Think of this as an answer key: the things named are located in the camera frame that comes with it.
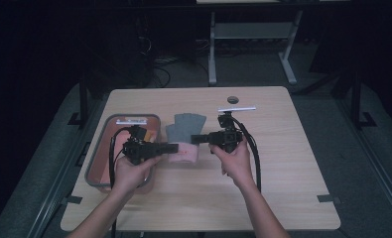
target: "orange tray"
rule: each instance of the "orange tray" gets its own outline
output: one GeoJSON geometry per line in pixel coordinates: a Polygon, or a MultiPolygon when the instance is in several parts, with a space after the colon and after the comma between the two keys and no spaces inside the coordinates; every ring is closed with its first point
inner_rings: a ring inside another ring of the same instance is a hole
{"type": "MultiPolygon", "coordinates": [[[[161,120],[154,114],[115,114],[106,119],[98,138],[96,149],[90,158],[85,173],[86,182],[103,192],[111,190],[109,181],[109,145],[112,136],[121,128],[139,125],[150,133],[151,142],[160,141],[161,120]]],[[[118,134],[115,141],[114,157],[122,150],[122,145],[130,137],[128,131],[118,134]]],[[[155,170],[152,168],[146,175],[145,181],[137,188],[137,193],[146,193],[153,187],[155,170]]]]}

